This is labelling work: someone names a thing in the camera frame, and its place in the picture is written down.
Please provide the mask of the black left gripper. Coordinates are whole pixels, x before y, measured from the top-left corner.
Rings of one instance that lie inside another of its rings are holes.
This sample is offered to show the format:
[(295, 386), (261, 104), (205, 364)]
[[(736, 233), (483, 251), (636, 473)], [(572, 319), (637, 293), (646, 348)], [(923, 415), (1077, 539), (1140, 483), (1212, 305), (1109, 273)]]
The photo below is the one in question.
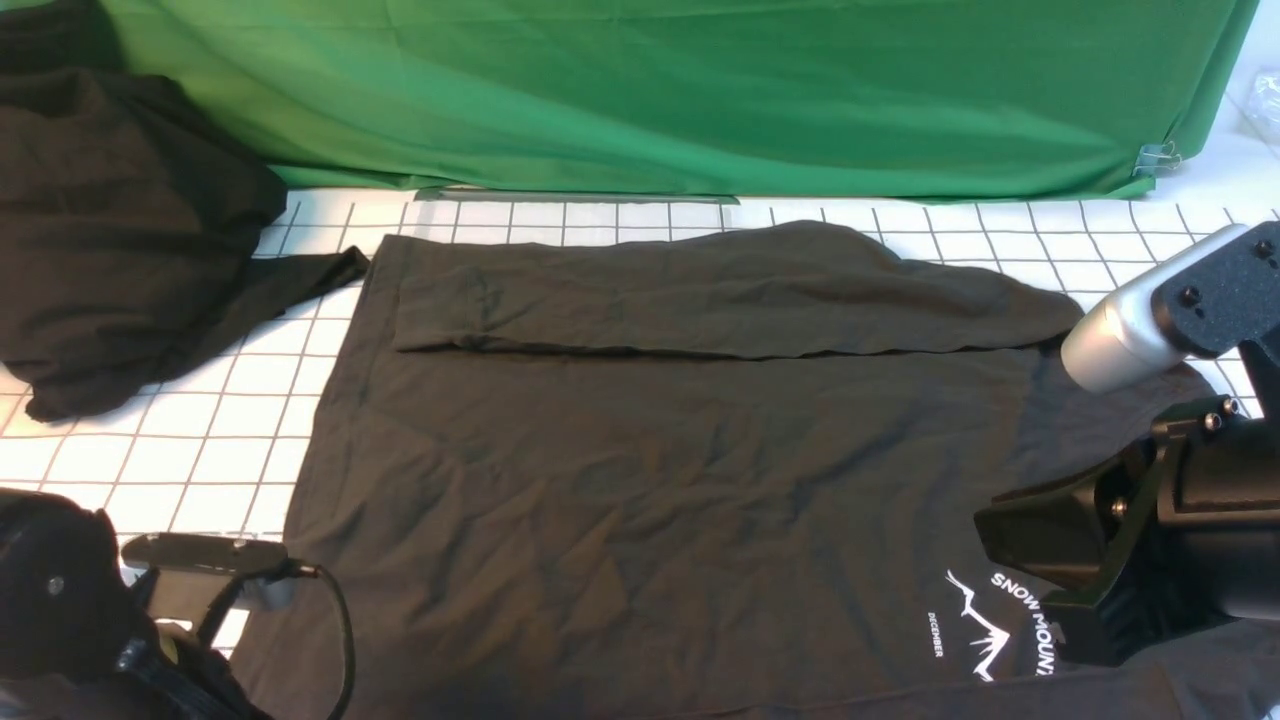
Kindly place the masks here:
[(115, 671), (129, 688), (129, 719), (270, 717), (248, 700), (229, 661), (177, 623), (129, 639)]

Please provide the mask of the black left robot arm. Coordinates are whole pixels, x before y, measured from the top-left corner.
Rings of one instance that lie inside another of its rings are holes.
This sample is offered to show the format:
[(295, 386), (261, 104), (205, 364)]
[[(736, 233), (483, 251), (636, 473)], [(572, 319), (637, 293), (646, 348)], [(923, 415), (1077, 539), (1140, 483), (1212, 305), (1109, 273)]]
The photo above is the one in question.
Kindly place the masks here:
[(261, 719), (212, 648), (275, 544), (156, 533), (119, 544), (102, 510), (3, 492), (5, 719)]

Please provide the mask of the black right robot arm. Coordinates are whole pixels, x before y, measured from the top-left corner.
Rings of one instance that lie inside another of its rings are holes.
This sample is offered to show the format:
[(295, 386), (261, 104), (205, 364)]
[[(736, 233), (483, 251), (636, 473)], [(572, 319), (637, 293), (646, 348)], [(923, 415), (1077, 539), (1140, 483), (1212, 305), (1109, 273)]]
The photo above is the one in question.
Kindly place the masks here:
[(1041, 607), (1070, 664), (1277, 619), (1277, 410), (1217, 395), (1147, 419), (1112, 457), (974, 516), (991, 561), (1052, 585)]

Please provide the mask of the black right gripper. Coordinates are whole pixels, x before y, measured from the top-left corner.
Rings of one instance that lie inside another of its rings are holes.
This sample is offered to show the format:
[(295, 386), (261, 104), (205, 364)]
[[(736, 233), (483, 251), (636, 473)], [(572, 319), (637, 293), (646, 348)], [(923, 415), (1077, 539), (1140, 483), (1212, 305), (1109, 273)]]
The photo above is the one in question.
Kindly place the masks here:
[(1181, 445), (1138, 441), (1084, 471), (1000, 495), (974, 514), (992, 562), (1051, 584), (1041, 607), (1062, 660), (1116, 667), (1228, 623), (1158, 518), (1183, 452)]

